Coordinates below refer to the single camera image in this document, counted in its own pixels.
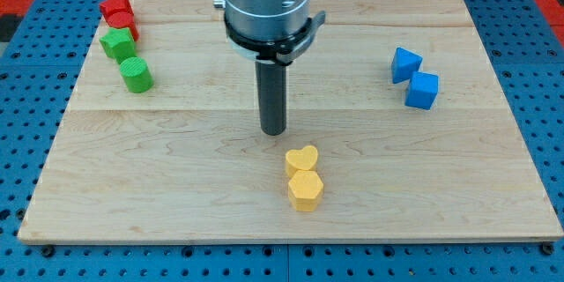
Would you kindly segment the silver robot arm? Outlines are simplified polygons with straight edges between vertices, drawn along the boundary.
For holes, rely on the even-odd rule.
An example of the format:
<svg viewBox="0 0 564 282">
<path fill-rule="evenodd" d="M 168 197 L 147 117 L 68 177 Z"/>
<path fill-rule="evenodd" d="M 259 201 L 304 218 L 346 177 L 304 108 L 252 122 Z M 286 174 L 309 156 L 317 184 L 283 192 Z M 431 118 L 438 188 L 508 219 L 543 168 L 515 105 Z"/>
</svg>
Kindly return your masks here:
<svg viewBox="0 0 564 282">
<path fill-rule="evenodd" d="M 256 63 L 288 66 L 304 54 L 324 24 L 311 16 L 310 0 L 214 0 L 224 11 L 226 35 L 236 51 Z"/>
</svg>

